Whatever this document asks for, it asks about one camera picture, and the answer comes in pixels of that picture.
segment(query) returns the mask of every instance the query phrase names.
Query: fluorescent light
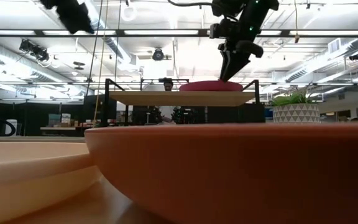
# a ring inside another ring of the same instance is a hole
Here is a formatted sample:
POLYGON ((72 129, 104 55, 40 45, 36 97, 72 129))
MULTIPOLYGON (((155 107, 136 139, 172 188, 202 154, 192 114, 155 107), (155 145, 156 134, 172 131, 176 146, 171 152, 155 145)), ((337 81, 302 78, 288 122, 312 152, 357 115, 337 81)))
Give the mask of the fluorescent light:
POLYGON ((9 34, 9 35, 35 35, 35 32, 32 30, 0 30, 0 34, 9 34))
POLYGON ((280 30, 262 30, 260 35, 280 35, 280 30))
POLYGON ((26 99, 19 99, 19 98, 13 98, 13 99, 0 99, 0 101, 25 101, 26 99))
POLYGON ((44 30, 45 35, 71 35, 67 30, 44 30))
POLYGON ((4 85, 4 84, 0 84, 0 89, 7 90, 7 91, 16 91, 15 88, 13 88, 9 85, 4 85))
POLYGON ((351 86, 353 83, 319 83, 319 86, 351 86))
POLYGON ((34 85, 67 85, 65 82, 35 82, 34 85))
POLYGON ((38 98, 12 98, 0 99, 0 101, 83 101, 82 99, 38 99, 38 98))
POLYGON ((96 30, 94 34, 89 34, 85 31, 78 31, 75 34, 71 34, 67 30, 44 30, 43 32, 45 35, 96 35, 96 32, 98 32, 98 35, 116 35, 115 30, 96 30))
POLYGON ((339 90, 343 90, 343 89, 345 89, 345 87, 335 88, 335 89, 333 89, 333 90, 328 90, 328 91, 325 92, 324 94, 335 93, 335 92, 337 92, 337 91, 339 91, 339 90))
POLYGON ((306 95, 307 95, 307 97, 315 97, 315 96, 318 96, 320 94, 322 94, 322 93, 312 93, 312 94, 306 94, 306 95))
MULTIPOLYGON (((295 35, 296 31, 291 30, 290 35, 295 35)), ((358 35, 358 30, 308 30, 298 31, 299 35, 358 35)))
POLYGON ((127 35, 195 35, 198 30, 125 30, 127 35))
POLYGON ((28 82, 0 82, 0 84, 7 84, 7 85, 26 85, 28 82))
POLYGON ((334 79, 336 79, 336 78, 338 78, 338 77, 340 77, 340 76, 342 76, 341 74, 334 74, 334 75, 330 75, 330 76, 328 76, 328 77, 325 77, 325 78, 322 78, 322 79, 320 79, 320 80, 318 80, 317 82, 318 83, 323 83, 323 82, 328 82, 328 81, 331 81, 331 80, 334 80, 334 79))

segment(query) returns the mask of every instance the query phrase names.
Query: white planter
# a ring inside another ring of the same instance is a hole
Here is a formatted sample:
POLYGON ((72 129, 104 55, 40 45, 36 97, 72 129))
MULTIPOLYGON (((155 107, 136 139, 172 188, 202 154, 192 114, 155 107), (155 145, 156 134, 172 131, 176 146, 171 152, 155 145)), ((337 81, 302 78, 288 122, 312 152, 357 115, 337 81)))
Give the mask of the white planter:
POLYGON ((293 104, 273 108, 274 123, 320 123, 316 104, 293 104))

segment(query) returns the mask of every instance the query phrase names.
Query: shelf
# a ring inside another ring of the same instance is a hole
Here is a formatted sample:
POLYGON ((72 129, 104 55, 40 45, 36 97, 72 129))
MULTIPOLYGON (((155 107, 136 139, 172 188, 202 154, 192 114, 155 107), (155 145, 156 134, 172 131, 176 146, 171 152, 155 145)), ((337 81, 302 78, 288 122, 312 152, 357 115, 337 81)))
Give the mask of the shelf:
POLYGON ((240 91, 110 91, 110 97, 135 106, 239 106, 255 95, 240 91))

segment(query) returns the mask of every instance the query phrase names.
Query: orange plate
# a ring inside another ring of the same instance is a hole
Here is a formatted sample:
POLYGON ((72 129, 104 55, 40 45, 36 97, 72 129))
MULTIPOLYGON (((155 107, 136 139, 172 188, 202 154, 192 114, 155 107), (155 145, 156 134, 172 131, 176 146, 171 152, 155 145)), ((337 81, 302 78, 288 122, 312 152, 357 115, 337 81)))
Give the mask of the orange plate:
POLYGON ((177 223, 358 223, 358 125, 89 129, 97 166, 177 223))

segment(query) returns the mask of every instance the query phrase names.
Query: overhead camera mount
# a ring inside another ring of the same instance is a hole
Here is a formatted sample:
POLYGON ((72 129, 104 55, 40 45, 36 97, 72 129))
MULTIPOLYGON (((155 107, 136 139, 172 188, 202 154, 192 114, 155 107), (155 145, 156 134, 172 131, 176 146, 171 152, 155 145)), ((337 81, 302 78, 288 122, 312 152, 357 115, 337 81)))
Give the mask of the overhead camera mount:
POLYGON ((19 50, 23 51, 25 54, 30 54, 40 62, 47 62, 49 60, 48 50, 33 44, 29 40, 22 40, 19 50))

